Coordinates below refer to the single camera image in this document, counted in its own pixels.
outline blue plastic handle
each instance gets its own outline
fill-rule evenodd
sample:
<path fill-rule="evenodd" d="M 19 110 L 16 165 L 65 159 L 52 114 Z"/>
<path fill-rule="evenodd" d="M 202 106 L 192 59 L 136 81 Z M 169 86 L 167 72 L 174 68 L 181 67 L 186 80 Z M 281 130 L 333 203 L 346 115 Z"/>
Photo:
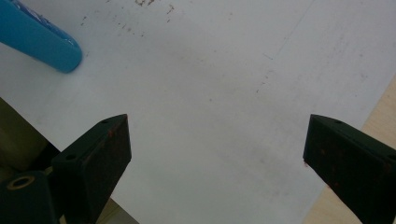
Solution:
<path fill-rule="evenodd" d="M 82 59 L 73 37 L 17 0 L 0 0 L 0 42 L 64 73 Z"/>

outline paper sheet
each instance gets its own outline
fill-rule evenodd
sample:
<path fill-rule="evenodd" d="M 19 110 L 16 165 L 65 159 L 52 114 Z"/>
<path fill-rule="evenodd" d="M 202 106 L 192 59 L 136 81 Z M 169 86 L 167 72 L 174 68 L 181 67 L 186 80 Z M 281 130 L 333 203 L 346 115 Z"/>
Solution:
<path fill-rule="evenodd" d="M 323 188 L 309 115 L 359 128 L 396 73 L 390 0 L 23 2 L 84 60 L 63 75 L 0 46 L 0 95 L 59 149 L 127 113 L 112 197 L 142 224 L 301 223 Z"/>

